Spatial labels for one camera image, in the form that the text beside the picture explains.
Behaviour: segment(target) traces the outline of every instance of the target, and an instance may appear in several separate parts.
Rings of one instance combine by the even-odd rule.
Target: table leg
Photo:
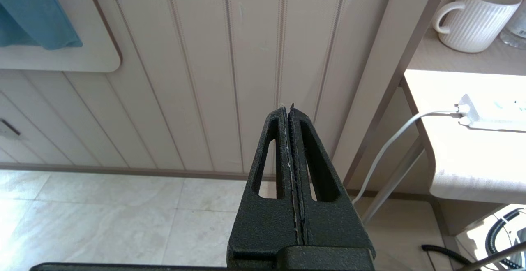
[[[415,142],[411,145],[406,155],[402,158],[398,166],[391,174],[387,183],[383,188],[376,194],[374,200],[372,200],[371,205],[367,208],[366,212],[363,214],[362,222],[367,224],[373,217],[373,215],[378,211],[380,206],[385,202],[389,195],[394,191],[396,186],[406,177],[407,172],[413,167],[415,162],[418,160],[420,155],[424,151],[424,146],[422,140],[418,137]]]

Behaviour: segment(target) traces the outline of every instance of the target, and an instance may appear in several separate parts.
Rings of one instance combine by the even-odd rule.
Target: white power strip
[[[468,93],[459,102],[461,125],[473,129],[526,132],[526,97]]]

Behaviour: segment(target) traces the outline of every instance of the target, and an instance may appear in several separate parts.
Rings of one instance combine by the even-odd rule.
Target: wooden shelf
[[[481,53],[462,53],[442,44],[436,31],[428,29],[408,69],[526,76],[526,50],[508,46],[497,37]]]

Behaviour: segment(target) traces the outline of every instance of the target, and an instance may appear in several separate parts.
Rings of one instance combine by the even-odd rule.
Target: desk
[[[402,80],[413,113],[447,109],[471,91],[526,93],[526,76],[407,70]],[[430,164],[429,187],[445,199],[500,204],[526,200],[526,133],[468,129],[457,118],[429,116],[417,121],[420,138],[364,214],[367,222],[406,175],[423,149]]]

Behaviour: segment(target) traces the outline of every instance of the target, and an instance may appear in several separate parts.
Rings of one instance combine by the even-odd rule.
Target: teal towel
[[[81,47],[58,0],[0,0],[0,46]]]

